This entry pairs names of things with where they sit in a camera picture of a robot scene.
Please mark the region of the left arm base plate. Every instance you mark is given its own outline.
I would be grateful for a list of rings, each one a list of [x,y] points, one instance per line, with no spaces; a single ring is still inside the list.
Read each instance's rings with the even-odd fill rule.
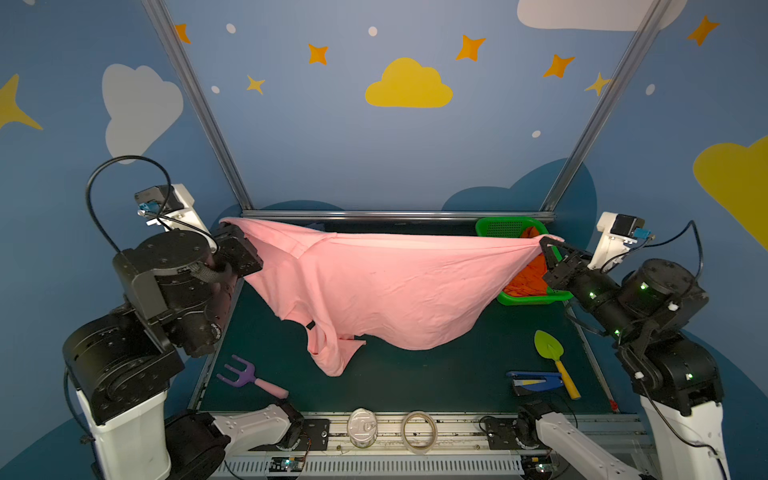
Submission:
[[[289,428],[279,447],[286,451],[326,451],[330,438],[328,419],[305,419]]]

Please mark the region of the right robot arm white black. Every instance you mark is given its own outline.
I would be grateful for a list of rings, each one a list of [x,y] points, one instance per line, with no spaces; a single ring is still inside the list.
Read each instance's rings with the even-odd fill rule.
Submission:
[[[729,478],[720,370],[709,351],[682,332],[709,301],[697,275],[651,258],[616,282],[589,268],[585,251],[548,236],[538,242],[547,284],[570,292],[612,338],[651,424],[662,478]]]

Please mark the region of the green plastic basket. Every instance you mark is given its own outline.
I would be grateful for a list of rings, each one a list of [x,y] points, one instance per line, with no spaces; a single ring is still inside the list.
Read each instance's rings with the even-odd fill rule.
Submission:
[[[476,222],[475,230],[480,237],[523,239],[535,238],[548,233],[543,223],[534,218],[523,216],[482,218]],[[549,287],[546,296],[525,298],[511,297],[505,294],[503,289],[497,296],[497,301],[504,306],[534,306],[566,302],[572,298],[572,294],[567,291],[553,290]]]

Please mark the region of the pink t-shirt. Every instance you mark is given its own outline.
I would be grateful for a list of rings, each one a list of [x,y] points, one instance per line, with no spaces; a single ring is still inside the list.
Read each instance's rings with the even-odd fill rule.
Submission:
[[[429,350],[469,332],[538,257],[541,239],[346,234],[229,218],[257,249],[246,281],[281,320],[302,325],[307,349],[340,376],[364,336]]]

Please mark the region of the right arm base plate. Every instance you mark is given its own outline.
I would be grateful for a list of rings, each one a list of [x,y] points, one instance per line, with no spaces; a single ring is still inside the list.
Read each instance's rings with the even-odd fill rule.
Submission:
[[[484,416],[479,428],[491,450],[533,450],[541,446],[535,423],[529,420]]]

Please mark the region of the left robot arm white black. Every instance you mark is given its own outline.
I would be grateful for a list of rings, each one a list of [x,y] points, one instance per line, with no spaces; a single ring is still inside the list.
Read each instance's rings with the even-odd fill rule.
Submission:
[[[263,389],[273,402],[250,413],[164,412],[184,358],[215,351],[236,283],[263,266],[238,226],[157,234],[118,252],[113,266],[124,303],[77,329],[62,349],[97,478],[206,479],[232,455],[299,443],[303,416],[271,383]]]

